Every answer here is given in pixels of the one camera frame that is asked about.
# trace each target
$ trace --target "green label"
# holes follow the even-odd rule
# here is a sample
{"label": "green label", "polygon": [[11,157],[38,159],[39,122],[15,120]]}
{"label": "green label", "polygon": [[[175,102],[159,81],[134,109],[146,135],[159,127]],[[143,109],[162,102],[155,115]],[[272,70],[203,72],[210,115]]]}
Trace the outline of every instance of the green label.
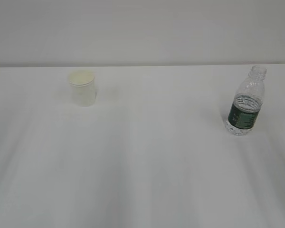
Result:
{"label": "green label", "polygon": [[256,117],[259,112],[256,113],[246,113],[239,110],[232,104],[228,121],[232,126],[237,127],[239,129],[250,129],[253,127],[256,121]]}

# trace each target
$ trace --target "white table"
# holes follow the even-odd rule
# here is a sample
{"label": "white table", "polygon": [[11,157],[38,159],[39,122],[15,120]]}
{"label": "white table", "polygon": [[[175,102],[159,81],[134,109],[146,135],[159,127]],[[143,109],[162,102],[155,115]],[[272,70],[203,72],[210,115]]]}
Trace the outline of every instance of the white table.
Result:
{"label": "white table", "polygon": [[0,228],[285,228],[285,65],[254,130],[222,116],[251,66],[0,68]]}

